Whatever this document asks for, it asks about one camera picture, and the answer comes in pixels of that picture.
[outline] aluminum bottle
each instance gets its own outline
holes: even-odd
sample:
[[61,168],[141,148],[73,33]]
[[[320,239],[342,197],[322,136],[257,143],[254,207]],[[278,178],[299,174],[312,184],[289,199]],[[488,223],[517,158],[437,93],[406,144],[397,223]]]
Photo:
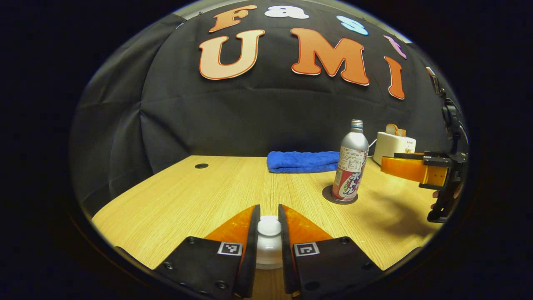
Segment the aluminum bottle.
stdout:
[[351,131],[341,142],[332,196],[351,201],[357,195],[368,156],[368,141],[363,135],[363,121],[352,120]]

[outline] human hand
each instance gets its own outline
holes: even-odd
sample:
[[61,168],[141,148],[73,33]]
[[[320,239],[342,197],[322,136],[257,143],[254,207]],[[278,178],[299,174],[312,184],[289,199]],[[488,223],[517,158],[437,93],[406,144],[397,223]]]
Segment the human hand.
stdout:
[[[462,189],[463,189],[463,183],[460,183],[457,189],[455,189],[454,199],[457,199],[457,197],[459,197],[459,194],[461,194]],[[439,197],[439,191],[433,192],[433,198],[438,198],[438,197]]]

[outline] bottle label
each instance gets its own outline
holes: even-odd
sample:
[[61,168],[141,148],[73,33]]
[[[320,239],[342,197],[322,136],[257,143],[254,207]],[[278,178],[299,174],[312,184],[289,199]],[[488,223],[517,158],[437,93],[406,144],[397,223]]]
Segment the bottle label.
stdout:
[[338,167],[348,172],[361,172],[368,150],[354,150],[341,146]]
[[349,201],[357,195],[365,170],[368,150],[353,150],[341,147],[337,174],[332,194],[339,200]]

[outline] bottle cap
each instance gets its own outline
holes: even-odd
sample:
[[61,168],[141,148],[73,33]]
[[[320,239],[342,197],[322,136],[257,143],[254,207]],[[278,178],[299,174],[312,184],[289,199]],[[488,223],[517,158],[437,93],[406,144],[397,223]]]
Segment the bottle cap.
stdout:
[[352,120],[352,128],[363,128],[362,120]]
[[281,223],[276,216],[262,216],[257,231],[262,235],[275,236],[281,233]]

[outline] coaster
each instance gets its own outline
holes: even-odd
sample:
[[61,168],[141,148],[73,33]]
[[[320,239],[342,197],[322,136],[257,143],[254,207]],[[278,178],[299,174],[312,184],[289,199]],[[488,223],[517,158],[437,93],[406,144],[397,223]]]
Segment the coaster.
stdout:
[[353,198],[350,201],[338,200],[332,196],[332,188],[333,188],[333,185],[328,185],[322,190],[322,196],[324,196],[324,198],[326,198],[326,200],[329,202],[333,202],[336,204],[350,204],[350,203],[354,203],[357,200],[357,198],[359,198],[359,194],[356,194],[355,198]]

